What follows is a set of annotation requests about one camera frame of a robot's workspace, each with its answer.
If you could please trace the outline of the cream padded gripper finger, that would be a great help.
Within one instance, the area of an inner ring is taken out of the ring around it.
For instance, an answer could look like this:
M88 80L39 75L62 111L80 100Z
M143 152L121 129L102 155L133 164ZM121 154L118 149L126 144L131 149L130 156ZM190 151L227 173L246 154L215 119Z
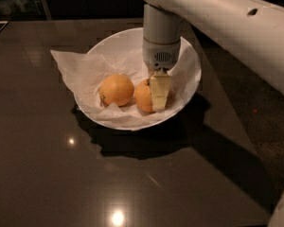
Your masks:
M156 112L161 112L166 108L171 79L164 69L155 71L150 77L151 103Z

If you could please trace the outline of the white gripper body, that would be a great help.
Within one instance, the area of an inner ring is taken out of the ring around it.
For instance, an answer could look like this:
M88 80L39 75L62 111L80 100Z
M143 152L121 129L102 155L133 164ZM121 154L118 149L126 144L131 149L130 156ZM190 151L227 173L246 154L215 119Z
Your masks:
M155 44L143 39L143 61L150 71L172 69L180 53L181 41L174 44Z

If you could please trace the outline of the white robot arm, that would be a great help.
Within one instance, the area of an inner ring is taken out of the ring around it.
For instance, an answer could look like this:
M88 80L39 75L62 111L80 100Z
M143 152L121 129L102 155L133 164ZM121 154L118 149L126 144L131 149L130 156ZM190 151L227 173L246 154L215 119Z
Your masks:
M144 0L174 13L284 96L284 8L262 0Z

